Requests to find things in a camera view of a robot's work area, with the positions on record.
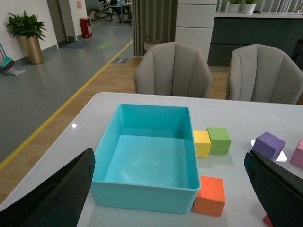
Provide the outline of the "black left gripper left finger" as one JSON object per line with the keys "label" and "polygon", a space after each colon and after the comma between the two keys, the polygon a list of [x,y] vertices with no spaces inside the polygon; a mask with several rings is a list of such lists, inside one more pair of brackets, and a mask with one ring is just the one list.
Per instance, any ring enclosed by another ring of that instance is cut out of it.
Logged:
{"label": "black left gripper left finger", "polygon": [[86,149],[0,213],[2,227],[75,227],[89,193],[95,155]]}

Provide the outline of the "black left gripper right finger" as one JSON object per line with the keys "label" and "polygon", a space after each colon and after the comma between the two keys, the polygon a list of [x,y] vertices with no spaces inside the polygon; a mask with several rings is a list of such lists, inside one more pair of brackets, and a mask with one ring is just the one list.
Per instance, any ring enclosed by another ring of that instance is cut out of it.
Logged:
{"label": "black left gripper right finger", "polygon": [[302,178],[253,150],[246,153],[244,166],[271,224],[275,227],[301,227]]}

